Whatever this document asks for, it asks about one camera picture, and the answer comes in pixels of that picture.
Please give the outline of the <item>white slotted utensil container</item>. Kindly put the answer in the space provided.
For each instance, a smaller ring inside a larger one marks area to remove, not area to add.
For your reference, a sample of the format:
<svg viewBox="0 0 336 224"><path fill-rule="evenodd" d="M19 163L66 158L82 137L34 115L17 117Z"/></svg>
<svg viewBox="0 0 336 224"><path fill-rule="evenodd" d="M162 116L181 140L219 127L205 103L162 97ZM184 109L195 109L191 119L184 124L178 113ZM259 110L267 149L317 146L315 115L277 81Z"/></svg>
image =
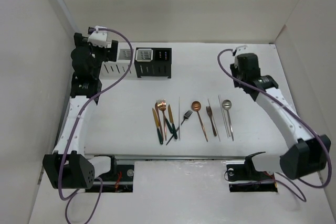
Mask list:
<svg viewBox="0 0 336 224"><path fill-rule="evenodd" d="M101 79L119 79L128 69L131 59L130 49L119 49L116 61L104 62L100 71Z"/></svg>

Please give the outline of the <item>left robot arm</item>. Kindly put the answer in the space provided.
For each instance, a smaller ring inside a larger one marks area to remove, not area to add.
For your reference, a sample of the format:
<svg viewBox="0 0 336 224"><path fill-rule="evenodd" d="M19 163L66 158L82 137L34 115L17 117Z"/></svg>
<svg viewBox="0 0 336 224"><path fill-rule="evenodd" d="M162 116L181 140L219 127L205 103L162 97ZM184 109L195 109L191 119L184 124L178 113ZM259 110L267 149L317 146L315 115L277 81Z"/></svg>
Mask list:
<svg viewBox="0 0 336 224"><path fill-rule="evenodd" d="M112 180L118 172L113 156L85 158L88 124L102 89L100 70L104 62L116 60L118 42L109 41L106 31L88 37L76 33L74 41L69 112L56 147L43 158L43 168L55 189L90 189L98 176Z"/></svg>

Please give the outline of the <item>white insert in black container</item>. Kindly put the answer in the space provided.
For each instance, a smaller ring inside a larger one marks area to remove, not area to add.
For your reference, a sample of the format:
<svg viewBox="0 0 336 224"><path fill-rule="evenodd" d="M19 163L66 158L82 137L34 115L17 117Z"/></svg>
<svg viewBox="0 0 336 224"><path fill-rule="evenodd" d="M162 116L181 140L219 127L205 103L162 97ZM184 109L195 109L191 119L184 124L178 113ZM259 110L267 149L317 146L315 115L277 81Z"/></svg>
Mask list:
<svg viewBox="0 0 336 224"><path fill-rule="evenodd" d="M153 60L153 50L151 48L138 48L135 54L138 62L150 62Z"/></svg>

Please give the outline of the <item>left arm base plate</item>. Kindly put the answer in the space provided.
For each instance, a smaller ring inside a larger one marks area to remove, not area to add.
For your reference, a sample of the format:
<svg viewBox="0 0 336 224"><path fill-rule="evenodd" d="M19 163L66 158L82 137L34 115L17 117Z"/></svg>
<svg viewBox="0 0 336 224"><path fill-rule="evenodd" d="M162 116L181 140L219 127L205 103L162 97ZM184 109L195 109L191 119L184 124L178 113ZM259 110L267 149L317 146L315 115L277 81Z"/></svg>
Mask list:
<svg viewBox="0 0 336 224"><path fill-rule="evenodd" d="M132 193L134 163L117 161L116 167L99 177L103 180L103 193Z"/></svg>

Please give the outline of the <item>copper spoon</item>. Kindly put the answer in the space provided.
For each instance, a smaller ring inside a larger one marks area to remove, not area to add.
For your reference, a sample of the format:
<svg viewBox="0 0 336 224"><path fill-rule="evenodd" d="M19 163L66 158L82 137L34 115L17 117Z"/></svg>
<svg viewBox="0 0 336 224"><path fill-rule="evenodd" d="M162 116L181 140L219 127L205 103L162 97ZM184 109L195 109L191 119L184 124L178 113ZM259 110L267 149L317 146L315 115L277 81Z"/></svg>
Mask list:
<svg viewBox="0 0 336 224"><path fill-rule="evenodd" d="M199 113L200 110L201 110L201 107L202 106L201 106L201 103L199 101L193 101L192 104L191 104L192 110L197 113L197 116L198 116L198 119L199 119L199 122L200 122L200 125L201 125L201 128L202 128L203 134L205 136L206 142L208 142L208 137L207 137L207 134L206 134L206 131L205 131L205 127L204 127L202 118L201 118L200 113Z"/></svg>

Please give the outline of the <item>aluminium frame rail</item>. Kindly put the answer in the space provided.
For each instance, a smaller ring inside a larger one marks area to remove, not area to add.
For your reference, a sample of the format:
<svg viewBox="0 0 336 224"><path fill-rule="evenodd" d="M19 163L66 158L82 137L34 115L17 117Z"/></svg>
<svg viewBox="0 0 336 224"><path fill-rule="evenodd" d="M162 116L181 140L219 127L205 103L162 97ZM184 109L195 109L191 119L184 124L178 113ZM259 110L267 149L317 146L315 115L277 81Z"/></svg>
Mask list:
<svg viewBox="0 0 336 224"><path fill-rule="evenodd" d="M59 121L59 124L58 124L56 139L55 139L54 145L51 149L51 154L54 152L54 149L55 149L56 145L58 144L58 142L60 140L60 137L61 137L61 134L62 134L62 131L64 129L64 126L65 126L65 123L66 123L66 118L67 118L67 115L69 113L70 99L71 99L71 97L67 97L65 99L64 106L63 106L62 111L61 111L60 121Z"/></svg>

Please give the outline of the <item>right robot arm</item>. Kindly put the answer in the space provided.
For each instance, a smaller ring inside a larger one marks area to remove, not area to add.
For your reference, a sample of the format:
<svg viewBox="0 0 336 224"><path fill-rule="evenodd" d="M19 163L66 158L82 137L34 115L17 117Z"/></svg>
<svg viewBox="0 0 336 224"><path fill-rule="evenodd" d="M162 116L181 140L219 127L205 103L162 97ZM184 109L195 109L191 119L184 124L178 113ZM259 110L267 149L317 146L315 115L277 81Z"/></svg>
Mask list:
<svg viewBox="0 0 336 224"><path fill-rule="evenodd" d="M326 135L311 133L299 122L298 115L282 95L274 78L261 75L257 55L236 55L230 70L234 86L242 88L268 114L288 148L282 154L262 151L251 155L251 161L243 166L244 175L254 179L262 172L279 172L290 179L298 179L323 170L327 164L330 139Z"/></svg>

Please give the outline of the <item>small copper fork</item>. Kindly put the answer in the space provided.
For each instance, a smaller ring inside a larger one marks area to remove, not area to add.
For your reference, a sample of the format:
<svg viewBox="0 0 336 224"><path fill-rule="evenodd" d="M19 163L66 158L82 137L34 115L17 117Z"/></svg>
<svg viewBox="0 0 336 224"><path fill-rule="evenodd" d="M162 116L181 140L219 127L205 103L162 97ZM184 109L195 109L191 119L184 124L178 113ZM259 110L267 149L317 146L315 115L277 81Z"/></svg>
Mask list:
<svg viewBox="0 0 336 224"><path fill-rule="evenodd" d="M207 115L209 116L209 119L210 119L210 122L211 122L213 134L214 134L214 136L217 136L217 131L216 131L214 121L213 121L213 113L212 113L212 109L211 109L210 106L206 107L206 112L207 112Z"/></svg>

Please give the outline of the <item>black fork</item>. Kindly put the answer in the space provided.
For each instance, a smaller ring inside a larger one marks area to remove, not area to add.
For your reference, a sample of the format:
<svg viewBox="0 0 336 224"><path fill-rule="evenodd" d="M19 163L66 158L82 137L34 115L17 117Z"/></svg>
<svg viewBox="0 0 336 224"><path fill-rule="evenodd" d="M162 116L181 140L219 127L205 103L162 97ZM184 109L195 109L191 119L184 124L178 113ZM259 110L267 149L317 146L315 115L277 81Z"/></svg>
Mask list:
<svg viewBox="0 0 336 224"><path fill-rule="evenodd" d="M176 131L178 132L178 139L179 140L181 139L181 127L182 127L183 123L190 118L192 113L193 113L193 111L188 110L183 116L183 121L180 123L179 127L176 129Z"/></svg>

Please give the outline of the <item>silver spoon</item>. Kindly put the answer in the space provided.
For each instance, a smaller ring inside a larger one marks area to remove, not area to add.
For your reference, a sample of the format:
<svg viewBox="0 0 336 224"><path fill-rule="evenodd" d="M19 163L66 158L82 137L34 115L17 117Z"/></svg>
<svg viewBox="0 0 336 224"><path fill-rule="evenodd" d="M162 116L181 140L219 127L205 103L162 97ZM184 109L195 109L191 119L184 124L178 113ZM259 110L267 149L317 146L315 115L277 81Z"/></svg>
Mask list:
<svg viewBox="0 0 336 224"><path fill-rule="evenodd" d="M232 107L232 102L229 99L226 99L222 102L222 107L223 109L226 111L227 113L227 119L228 119L228 127L230 130L230 136L232 138L232 141L234 141L234 135L233 135L233 127L232 127L232 122L231 122L231 118L230 118L230 113L229 110Z"/></svg>

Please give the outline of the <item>black slotted utensil container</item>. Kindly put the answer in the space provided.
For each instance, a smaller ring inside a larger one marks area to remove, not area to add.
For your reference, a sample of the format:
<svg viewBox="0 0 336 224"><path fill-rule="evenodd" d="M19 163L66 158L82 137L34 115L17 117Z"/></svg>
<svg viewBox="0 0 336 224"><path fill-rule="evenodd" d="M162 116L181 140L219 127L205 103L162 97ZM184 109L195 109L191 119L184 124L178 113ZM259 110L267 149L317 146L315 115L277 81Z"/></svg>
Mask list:
<svg viewBox="0 0 336 224"><path fill-rule="evenodd" d="M137 77L167 77L170 79L172 72L172 48L144 48L151 48L153 50L153 60L150 62L138 62L134 60Z"/></svg>

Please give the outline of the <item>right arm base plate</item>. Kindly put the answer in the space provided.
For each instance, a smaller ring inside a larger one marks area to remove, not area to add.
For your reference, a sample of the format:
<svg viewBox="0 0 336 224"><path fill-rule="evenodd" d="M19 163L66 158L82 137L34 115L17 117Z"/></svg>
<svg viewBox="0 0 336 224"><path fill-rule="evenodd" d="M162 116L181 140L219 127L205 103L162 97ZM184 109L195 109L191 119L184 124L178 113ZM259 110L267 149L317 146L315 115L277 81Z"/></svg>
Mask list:
<svg viewBox="0 0 336 224"><path fill-rule="evenodd" d="M252 169L243 164L227 165L227 181L231 193L277 193L274 176Z"/></svg>

